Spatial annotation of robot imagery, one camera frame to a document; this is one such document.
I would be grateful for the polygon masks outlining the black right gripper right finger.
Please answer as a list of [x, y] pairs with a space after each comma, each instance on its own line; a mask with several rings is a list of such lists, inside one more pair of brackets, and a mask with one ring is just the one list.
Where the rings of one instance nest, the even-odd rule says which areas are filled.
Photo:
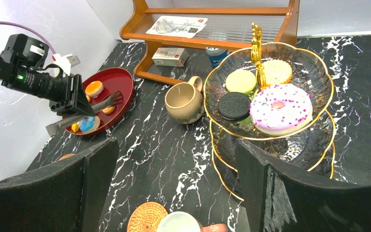
[[243, 139], [235, 159], [253, 232], [371, 232], [371, 186], [286, 163]]

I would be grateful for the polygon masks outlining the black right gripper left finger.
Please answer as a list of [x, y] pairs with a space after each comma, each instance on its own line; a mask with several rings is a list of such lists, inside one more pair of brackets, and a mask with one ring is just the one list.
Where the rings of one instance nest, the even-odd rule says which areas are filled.
[[119, 155], [105, 140], [0, 181], [0, 232], [96, 232]]

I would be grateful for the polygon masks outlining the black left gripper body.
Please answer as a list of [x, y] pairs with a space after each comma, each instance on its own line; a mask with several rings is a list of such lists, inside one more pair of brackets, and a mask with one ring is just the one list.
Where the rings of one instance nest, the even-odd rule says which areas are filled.
[[74, 114], [94, 116], [96, 114], [86, 99], [80, 74], [54, 79], [49, 96], [51, 97], [49, 107], [58, 116], [68, 117]]

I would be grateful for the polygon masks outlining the orange white round cake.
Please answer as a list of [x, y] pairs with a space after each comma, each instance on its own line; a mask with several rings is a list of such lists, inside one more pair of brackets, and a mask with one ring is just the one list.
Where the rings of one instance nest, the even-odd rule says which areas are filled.
[[101, 81], [93, 81], [85, 88], [85, 94], [91, 98], [98, 97], [104, 90], [104, 84]]

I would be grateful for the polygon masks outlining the orange round cookie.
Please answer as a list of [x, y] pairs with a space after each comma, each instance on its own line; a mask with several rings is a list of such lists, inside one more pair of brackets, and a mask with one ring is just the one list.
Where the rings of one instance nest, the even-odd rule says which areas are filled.
[[106, 114], [106, 115], [109, 115], [109, 114], [111, 114], [111, 113], [115, 110], [115, 108], [116, 108], [116, 107], [115, 107], [114, 105], [112, 105], [112, 106], [108, 106], [108, 107], [102, 109], [102, 112], [103, 112], [104, 114]]
[[265, 74], [266, 86], [287, 84], [292, 76], [293, 70], [291, 65], [280, 59], [271, 59], [262, 63]]

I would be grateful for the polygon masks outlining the pink frosted donut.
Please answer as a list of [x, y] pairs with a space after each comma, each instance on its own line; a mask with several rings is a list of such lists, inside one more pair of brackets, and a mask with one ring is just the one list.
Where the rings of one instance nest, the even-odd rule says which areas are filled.
[[310, 94], [293, 84], [272, 85], [254, 96], [250, 116], [254, 126], [272, 136], [296, 132], [313, 120]]

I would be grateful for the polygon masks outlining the black round cookie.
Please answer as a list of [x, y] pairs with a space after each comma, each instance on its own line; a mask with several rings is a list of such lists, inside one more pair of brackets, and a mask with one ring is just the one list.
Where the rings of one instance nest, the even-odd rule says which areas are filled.
[[251, 100], [248, 95], [240, 92], [230, 92], [220, 98], [218, 110], [227, 120], [240, 121], [250, 115]]

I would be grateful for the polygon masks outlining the green round cookie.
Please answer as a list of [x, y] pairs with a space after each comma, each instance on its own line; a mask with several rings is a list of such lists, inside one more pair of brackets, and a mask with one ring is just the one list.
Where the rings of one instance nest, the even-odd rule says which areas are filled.
[[228, 92], [249, 93], [257, 85], [256, 75], [248, 70], [236, 70], [230, 73], [225, 80]]

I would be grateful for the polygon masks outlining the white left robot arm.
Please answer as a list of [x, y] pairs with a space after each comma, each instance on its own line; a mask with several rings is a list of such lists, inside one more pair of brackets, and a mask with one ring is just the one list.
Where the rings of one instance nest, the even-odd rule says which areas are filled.
[[67, 58], [44, 66], [48, 45], [25, 34], [14, 34], [0, 54], [2, 86], [49, 100], [58, 116], [94, 116], [79, 74], [71, 74]]

